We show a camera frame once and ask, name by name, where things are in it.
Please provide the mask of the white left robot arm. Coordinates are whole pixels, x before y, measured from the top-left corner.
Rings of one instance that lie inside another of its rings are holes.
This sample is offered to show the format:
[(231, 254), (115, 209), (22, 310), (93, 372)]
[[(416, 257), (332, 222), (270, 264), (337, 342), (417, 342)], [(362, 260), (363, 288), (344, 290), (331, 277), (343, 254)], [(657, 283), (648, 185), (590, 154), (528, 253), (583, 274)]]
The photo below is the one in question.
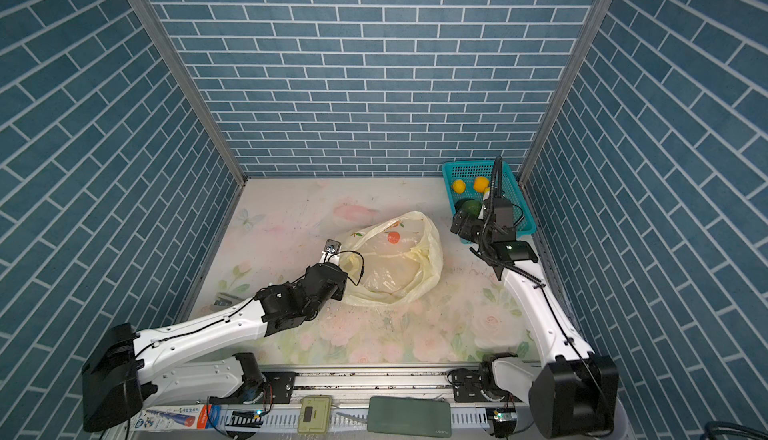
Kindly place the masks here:
[(224, 347), (291, 330), (314, 320), (327, 301), (340, 301), (348, 275), (332, 262), (306, 269), (293, 282), (271, 285), (226, 310), (136, 332), (107, 330), (81, 368), (83, 430), (101, 432), (128, 421), (160, 393), (155, 380)]

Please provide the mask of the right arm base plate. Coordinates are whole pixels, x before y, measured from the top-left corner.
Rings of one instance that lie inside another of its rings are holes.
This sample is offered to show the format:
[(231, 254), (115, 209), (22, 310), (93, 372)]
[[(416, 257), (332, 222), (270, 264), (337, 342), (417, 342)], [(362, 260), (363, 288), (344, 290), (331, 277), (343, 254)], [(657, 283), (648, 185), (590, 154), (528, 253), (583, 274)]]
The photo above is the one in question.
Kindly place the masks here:
[(446, 379), (456, 403), (522, 402), (521, 398), (493, 384), (489, 373), (457, 368), (450, 370), (446, 374)]

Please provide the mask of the green round lime fruit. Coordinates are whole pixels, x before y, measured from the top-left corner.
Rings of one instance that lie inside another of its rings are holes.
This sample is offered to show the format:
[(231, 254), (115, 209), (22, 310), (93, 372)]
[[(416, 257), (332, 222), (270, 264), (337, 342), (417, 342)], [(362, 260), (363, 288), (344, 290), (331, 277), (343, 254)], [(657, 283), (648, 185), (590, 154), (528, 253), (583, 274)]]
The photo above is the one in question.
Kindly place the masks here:
[(483, 203), (475, 199), (462, 199), (457, 202), (456, 210), (466, 212), (469, 216), (478, 218), (483, 210)]

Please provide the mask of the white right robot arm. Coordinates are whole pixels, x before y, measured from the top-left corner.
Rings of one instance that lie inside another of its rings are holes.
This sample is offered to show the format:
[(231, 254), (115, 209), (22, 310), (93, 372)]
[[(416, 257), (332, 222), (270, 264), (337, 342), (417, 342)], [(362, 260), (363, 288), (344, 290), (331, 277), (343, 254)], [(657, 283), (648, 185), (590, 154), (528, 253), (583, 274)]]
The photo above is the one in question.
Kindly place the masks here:
[(552, 295), (535, 250), (517, 237), (517, 211), (501, 196), (463, 200), (450, 227), (513, 294), (538, 351), (536, 367), (511, 356), (483, 362), (487, 386), (521, 400), (547, 439), (624, 439), (629, 421), (618, 399), (618, 368), (596, 353)]

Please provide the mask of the yellow translucent plastic bag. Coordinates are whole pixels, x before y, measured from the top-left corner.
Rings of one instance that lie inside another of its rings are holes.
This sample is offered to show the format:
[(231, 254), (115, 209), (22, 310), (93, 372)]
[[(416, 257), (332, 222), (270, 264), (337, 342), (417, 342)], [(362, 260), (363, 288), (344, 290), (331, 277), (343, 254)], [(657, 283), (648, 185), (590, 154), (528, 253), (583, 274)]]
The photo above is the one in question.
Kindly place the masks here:
[(444, 266), (439, 231), (411, 211), (338, 238), (338, 265), (351, 278), (343, 302), (366, 308), (400, 307), (433, 290)]

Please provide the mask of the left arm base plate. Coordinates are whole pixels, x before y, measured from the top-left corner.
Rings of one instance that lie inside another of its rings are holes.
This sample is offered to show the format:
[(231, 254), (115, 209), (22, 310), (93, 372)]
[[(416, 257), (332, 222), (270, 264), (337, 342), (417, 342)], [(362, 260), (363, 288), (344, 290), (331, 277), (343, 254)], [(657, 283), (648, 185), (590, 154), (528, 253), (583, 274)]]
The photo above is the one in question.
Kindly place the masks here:
[(262, 373), (259, 378), (242, 375), (242, 381), (227, 396), (212, 396), (213, 405), (288, 404), (291, 400), (297, 374), (292, 371)]

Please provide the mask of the orange fruit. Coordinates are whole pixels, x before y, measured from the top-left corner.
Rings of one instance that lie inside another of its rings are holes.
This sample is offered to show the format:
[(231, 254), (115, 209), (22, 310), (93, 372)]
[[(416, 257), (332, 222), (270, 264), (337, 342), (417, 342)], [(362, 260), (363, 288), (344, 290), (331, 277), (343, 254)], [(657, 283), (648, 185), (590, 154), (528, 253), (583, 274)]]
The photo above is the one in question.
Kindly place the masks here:
[(451, 184), (451, 190), (452, 190), (454, 193), (458, 194), (458, 195), (462, 195), (462, 194), (464, 194), (464, 193), (465, 193), (465, 191), (466, 191), (466, 183), (465, 183), (463, 180), (460, 180), (460, 179), (458, 179), (458, 180), (455, 180), (455, 181), (454, 181), (454, 182)]

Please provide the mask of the yellow lemon fruit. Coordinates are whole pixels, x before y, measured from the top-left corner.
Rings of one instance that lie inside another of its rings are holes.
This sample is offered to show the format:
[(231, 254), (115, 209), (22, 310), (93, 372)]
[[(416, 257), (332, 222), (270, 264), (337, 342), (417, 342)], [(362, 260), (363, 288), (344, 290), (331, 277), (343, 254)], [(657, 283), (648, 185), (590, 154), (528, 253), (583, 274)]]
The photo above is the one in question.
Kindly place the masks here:
[(477, 193), (484, 194), (490, 188), (490, 180), (486, 177), (476, 177), (473, 182), (473, 190)]

